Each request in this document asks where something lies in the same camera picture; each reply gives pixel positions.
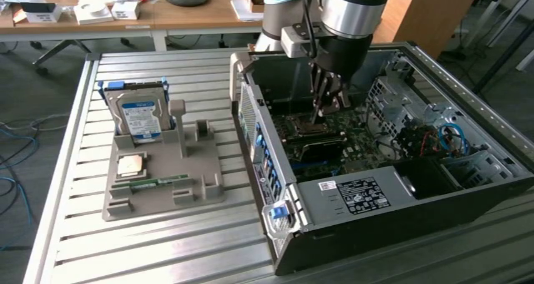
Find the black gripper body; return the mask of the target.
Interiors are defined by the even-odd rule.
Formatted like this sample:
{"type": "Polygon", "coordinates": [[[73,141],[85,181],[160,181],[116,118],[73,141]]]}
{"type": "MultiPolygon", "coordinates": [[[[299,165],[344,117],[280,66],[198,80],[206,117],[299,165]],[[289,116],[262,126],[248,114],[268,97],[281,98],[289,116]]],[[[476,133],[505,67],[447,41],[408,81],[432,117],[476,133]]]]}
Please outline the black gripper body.
{"type": "Polygon", "coordinates": [[[340,75],[340,78],[351,78],[363,65],[371,42],[372,35],[357,39],[323,37],[312,62],[323,70],[340,75]]]}

